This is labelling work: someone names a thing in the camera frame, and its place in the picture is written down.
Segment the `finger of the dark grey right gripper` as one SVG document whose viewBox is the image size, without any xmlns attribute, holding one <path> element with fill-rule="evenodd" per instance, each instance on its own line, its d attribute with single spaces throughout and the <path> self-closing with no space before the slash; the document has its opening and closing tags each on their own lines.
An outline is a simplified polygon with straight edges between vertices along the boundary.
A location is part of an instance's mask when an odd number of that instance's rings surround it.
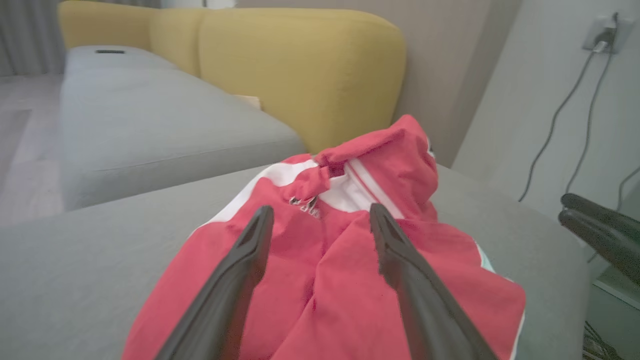
<svg viewBox="0 0 640 360">
<path fill-rule="evenodd" d="M 560 212 L 558 220 L 629 280 L 640 284 L 640 231 L 633 235 L 615 230 L 595 220 L 575 218 L 567 210 Z"/>
<path fill-rule="evenodd" d="M 588 221 L 597 221 L 618 231 L 634 236 L 639 235 L 639 221 L 617 210 L 601 206 L 573 193 L 563 194 L 561 203 L 564 210 L 572 214 L 574 218 L 579 216 Z"/>
</svg>

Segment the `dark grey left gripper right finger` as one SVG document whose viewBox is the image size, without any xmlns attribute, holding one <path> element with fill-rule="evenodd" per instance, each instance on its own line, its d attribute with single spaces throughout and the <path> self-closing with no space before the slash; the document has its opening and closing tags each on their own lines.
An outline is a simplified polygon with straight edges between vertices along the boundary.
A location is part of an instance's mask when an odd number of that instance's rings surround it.
<svg viewBox="0 0 640 360">
<path fill-rule="evenodd" d="M 397 294 L 413 360 L 495 360 L 480 331 L 389 210 L 370 206 L 378 271 Z"/>
</svg>

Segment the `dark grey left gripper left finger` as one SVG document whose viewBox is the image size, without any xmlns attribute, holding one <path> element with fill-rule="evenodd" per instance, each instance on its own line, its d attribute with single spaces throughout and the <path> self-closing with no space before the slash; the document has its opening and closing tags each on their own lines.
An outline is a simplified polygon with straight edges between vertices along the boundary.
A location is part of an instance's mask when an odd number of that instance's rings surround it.
<svg viewBox="0 0 640 360">
<path fill-rule="evenodd" d="M 253 292 L 265 275 L 273 227 L 273 208 L 259 207 L 205 281 L 156 359 L 239 358 Z"/>
</svg>

